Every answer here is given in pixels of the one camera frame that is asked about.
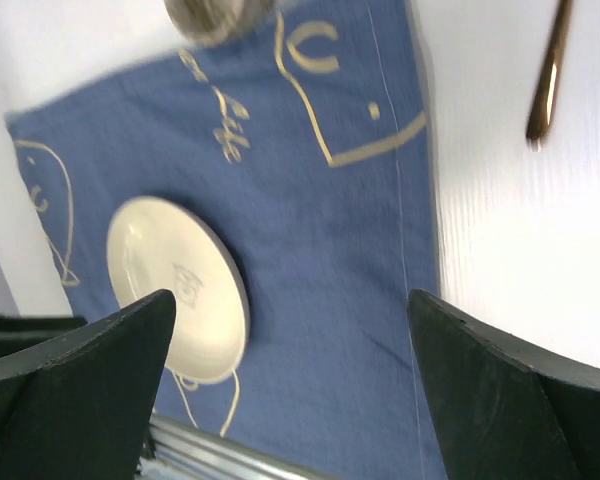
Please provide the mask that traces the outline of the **copper long-handle fork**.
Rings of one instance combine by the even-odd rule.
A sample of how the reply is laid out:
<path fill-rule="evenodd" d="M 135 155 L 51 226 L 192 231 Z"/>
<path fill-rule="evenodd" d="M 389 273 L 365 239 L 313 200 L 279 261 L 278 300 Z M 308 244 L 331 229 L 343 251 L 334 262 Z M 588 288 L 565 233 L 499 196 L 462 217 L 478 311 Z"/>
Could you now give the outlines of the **copper long-handle fork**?
<path fill-rule="evenodd" d="M 551 129 L 572 8 L 572 0 L 556 6 L 526 125 L 526 141 L 534 151 L 541 150 Z"/>

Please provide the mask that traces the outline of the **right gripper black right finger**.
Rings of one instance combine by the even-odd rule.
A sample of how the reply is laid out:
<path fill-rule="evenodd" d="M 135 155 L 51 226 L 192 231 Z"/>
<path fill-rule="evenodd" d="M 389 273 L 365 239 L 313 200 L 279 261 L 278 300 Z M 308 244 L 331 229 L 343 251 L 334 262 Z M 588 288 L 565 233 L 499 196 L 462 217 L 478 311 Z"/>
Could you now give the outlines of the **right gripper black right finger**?
<path fill-rule="evenodd" d="M 451 479 L 600 479 L 600 369 L 409 295 L 417 363 Z"/>

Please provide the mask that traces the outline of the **cream round plate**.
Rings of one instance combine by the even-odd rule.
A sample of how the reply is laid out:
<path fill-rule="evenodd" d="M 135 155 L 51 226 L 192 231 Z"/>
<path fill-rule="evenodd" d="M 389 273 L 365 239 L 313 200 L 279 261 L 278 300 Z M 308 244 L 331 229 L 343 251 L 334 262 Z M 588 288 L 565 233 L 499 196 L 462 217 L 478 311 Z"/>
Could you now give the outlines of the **cream round plate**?
<path fill-rule="evenodd" d="M 199 217 L 157 197 L 125 202 L 108 228 L 107 267 L 122 307 L 156 290 L 173 293 L 168 369 L 201 384 L 237 370 L 250 328 L 246 289 L 227 247 Z"/>

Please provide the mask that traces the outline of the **speckled ceramic ramekin cup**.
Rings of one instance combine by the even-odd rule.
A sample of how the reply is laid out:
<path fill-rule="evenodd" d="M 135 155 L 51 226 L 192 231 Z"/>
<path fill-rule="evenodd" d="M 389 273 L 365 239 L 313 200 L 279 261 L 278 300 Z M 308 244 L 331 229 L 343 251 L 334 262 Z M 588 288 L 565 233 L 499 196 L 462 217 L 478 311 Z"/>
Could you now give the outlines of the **speckled ceramic ramekin cup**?
<path fill-rule="evenodd" d="M 165 0 L 166 12 L 190 43 L 215 47 L 248 34 L 273 10 L 269 0 Z"/>

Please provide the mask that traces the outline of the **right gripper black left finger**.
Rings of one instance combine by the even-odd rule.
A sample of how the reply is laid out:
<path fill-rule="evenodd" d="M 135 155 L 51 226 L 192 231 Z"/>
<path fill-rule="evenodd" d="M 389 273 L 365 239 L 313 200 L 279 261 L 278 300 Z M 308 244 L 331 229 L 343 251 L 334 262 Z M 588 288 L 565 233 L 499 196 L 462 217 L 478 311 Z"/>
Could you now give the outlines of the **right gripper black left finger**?
<path fill-rule="evenodd" d="M 0 479 L 131 479 L 175 323 L 158 290 L 0 358 Z"/>

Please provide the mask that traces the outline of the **blue embroidered cloth placemat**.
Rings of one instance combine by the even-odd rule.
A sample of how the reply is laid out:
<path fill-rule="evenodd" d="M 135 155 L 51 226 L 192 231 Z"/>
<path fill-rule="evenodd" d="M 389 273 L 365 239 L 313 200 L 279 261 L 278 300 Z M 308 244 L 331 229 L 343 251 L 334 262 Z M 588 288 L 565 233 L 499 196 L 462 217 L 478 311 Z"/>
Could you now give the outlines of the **blue embroidered cloth placemat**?
<path fill-rule="evenodd" d="M 156 407 L 343 479 L 442 479 L 407 297 L 436 291 L 423 98 L 402 1 L 305 1 L 242 39 L 106 77 L 7 123 L 72 310 L 117 302 L 106 235 L 152 195 L 235 259 L 236 377 Z"/>

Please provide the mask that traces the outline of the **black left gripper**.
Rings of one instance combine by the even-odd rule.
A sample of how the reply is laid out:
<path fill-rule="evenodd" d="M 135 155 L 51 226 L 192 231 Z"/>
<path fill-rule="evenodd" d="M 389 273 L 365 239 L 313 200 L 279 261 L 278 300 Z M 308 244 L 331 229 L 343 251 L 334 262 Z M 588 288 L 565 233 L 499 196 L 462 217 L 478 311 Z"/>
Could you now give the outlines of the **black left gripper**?
<path fill-rule="evenodd" d="M 83 317 L 17 317 L 0 315 L 0 358 L 87 324 Z"/>

